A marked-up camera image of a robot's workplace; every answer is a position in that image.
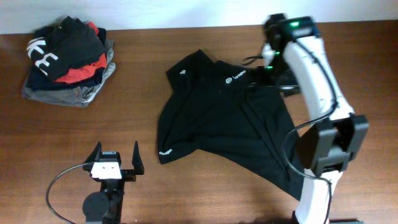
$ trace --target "white wall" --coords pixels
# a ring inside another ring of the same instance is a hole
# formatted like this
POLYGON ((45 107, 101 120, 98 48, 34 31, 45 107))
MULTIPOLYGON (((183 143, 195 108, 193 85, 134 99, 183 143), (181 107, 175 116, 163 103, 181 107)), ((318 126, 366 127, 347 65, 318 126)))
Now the white wall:
POLYGON ((106 29, 262 24, 269 14, 318 22, 398 19, 398 0, 0 0, 0 34, 27 33, 69 15, 106 29))

